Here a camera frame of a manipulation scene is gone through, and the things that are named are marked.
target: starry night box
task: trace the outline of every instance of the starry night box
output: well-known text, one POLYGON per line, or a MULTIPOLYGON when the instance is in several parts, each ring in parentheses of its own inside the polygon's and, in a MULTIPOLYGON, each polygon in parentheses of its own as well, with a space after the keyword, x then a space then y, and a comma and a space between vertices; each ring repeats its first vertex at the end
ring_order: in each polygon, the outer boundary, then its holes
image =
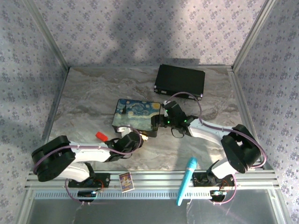
POLYGON ((161 105, 155 102, 132 99, 119 99, 115 109, 112 126, 132 125, 141 133, 156 137, 158 128, 151 124, 151 117, 160 114, 161 105))

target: patterned wallpaper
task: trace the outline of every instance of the patterned wallpaper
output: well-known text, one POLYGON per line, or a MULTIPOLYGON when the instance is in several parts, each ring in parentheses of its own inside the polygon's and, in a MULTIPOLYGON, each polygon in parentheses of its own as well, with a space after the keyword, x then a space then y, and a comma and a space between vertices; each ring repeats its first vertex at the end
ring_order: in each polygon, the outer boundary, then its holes
POLYGON ((64 75, 22 1, 0 9, 0 223, 8 224, 64 75))
POLYGON ((232 64, 264 0, 34 0, 67 64, 232 64))
POLYGON ((239 69, 258 138, 299 223, 299 2, 279 1, 239 69))

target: black case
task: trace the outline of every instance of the black case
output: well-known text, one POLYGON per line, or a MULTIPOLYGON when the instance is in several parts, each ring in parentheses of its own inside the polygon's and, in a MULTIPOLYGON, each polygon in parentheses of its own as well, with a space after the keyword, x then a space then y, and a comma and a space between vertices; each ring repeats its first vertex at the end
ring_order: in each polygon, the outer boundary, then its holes
MULTIPOLYGON (((162 64, 159 67, 154 91, 158 94, 173 95, 177 92, 188 92, 198 100, 203 97, 205 72, 162 64)), ((178 95, 181 98, 192 98, 189 95, 178 95)))

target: blue microphone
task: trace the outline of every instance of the blue microphone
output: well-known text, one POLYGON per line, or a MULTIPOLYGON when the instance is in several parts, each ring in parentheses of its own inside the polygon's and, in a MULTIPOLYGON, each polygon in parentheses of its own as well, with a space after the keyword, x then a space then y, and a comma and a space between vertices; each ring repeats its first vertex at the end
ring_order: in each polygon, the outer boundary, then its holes
POLYGON ((186 171, 182 180, 182 184, 178 190, 178 198, 177 198, 178 206, 180 206, 183 201, 183 197, 185 195, 188 184, 192 178, 192 174, 196 169, 196 166, 197 166, 197 159, 195 157, 191 157, 186 166, 186 171))

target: gray marble tabletop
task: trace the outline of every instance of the gray marble tabletop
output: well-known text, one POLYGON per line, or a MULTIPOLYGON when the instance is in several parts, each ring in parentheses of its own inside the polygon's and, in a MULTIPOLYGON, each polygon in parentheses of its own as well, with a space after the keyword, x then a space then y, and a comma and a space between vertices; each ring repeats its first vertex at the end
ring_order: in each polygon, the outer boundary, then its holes
MULTIPOLYGON (((206 72, 203 119, 225 126, 241 124, 236 99, 226 69, 203 69, 206 72)), ((110 139, 119 137, 112 128, 118 99, 127 98, 162 103, 169 96, 153 91, 158 67, 155 68, 71 68, 62 93, 50 140, 66 135, 81 143, 98 143, 100 131, 110 139)), ((187 115, 197 115, 198 105, 177 98, 187 115)), ((207 169, 223 158, 218 145, 204 139, 185 136, 176 139, 168 128, 160 128, 156 138, 126 160, 93 162, 95 170, 184 170, 191 156, 198 159, 198 169, 207 169)))

